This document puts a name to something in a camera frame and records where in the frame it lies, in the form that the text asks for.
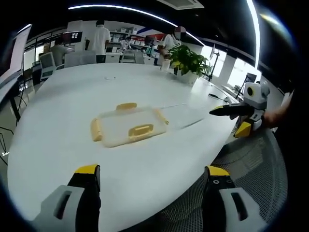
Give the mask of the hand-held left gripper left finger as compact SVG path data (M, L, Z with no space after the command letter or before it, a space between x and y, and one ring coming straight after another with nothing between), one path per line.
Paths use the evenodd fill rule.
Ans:
M100 166L87 165L42 201L31 224L38 232L97 232L100 208Z

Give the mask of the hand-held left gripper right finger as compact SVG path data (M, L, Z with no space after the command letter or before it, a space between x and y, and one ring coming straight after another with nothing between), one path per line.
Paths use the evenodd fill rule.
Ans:
M226 170L206 166L204 180L204 232L262 232L267 227L259 205L243 188L235 186Z

